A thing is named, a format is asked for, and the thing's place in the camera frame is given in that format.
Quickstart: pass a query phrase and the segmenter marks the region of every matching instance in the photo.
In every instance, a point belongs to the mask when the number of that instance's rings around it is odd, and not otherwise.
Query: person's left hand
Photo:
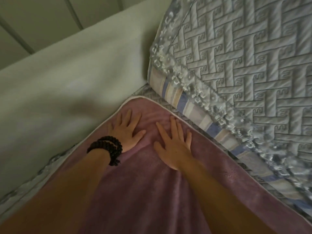
[[[108,125],[108,135],[113,136],[119,140],[122,145],[123,153],[132,149],[146,133],[146,130],[141,130],[132,137],[133,131],[137,126],[142,114],[138,113],[131,120],[131,112],[131,110],[128,110],[124,119],[122,119],[122,114],[119,113],[117,115],[117,120],[114,128],[111,123]]]

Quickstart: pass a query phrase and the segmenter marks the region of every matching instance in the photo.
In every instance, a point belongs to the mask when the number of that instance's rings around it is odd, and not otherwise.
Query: wall
[[[0,0],[0,69],[144,0]]]

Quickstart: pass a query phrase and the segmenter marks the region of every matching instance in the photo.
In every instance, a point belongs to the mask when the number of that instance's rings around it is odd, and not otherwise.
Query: purple blanket
[[[79,233],[210,233],[186,180],[167,167],[153,149],[154,141],[162,142],[155,123],[170,131],[171,113],[145,98],[130,100],[120,111],[125,115],[128,109],[133,114],[142,112],[136,131],[145,129],[147,133],[135,148],[122,154],[118,167],[105,171]],[[108,122],[115,122],[115,116]],[[106,125],[92,133],[50,180],[85,156],[88,146],[106,134]],[[191,131],[193,156],[269,227],[280,234],[312,233],[312,226],[301,216],[271,196],[214,143]]]

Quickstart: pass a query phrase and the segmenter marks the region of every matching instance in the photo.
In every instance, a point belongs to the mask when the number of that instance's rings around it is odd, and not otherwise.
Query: skin
[[[138,114],[130,122],[129,110],[123,120],[118,114],[114,128],[109,125],[108,135],[121,142],[123,152],[132,149],[146,133],[143,130],[132,136],[140,118],[141,114]],[[93,149],[7,219],[0,226],[0,233],[77,233],[109,162],[110,155],[106,150]]]
[[[202,212],[212,233],[254,233],[273,234],[266,224],[244,206],[234,195],[218,183],[191,153],[192,134],[187,131],[186,140],[182,126],[171,120],[172,138],[161,124],[156,123],[165,143],[154,143],[154,149],[160,159],[172,169],[182,173],[195,193]]]

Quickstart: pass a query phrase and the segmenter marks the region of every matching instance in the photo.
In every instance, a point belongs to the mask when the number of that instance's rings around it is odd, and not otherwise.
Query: braided bracelet
[[[110,166],[117,166],[120,161],[117,159],[122,152],[122,145],[115,137],[105,136],[93,142],[87,149],[89,153],[92,149],[105,149],[109,152],[111,161]]]

